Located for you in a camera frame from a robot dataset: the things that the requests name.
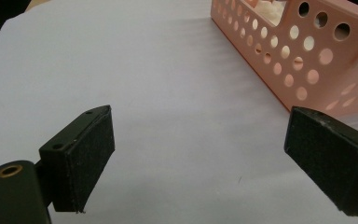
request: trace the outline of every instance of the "white tabletop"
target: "white tabletop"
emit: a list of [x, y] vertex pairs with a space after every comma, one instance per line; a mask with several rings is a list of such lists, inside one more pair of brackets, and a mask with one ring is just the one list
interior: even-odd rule
[[[358, 223], [283, 151], [289, 113], [210, 0], [54, 0], [0, 33], [0, 165], [111, 105], [117, 150], [86, 214], [53, 223]], [[358, 128], [358, 116], [343, 118]]]

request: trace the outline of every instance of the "pink basket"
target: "pink basket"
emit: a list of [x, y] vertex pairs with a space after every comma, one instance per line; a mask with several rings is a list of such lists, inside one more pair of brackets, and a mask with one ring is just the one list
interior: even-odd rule
[[275, 26], [255, 11], [257, 2], [213, 0], [211, 15], [284, 106], [357, 113], [358, 6], [289, 0]]

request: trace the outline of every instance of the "plastic basket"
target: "plastic basket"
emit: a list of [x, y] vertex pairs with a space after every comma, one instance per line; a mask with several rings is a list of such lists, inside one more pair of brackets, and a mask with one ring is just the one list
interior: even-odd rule
[[211, 15], [284, 106], [357, 113], [358, 6], [289, 0], [275, 26], [255, 11], [257, 2], [213, 0]]

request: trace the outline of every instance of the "white tablecloth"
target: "white tablecloth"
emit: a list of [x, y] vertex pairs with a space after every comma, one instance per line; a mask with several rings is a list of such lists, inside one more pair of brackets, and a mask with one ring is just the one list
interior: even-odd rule
[[[0, 165], [111, 105], [117, 150], [53, 223], [358, 223], [283, 151], [289, 113], [210, 0], [54, 0], [0, 33]], [[358, 116], [343, 118], [358, 128]]]

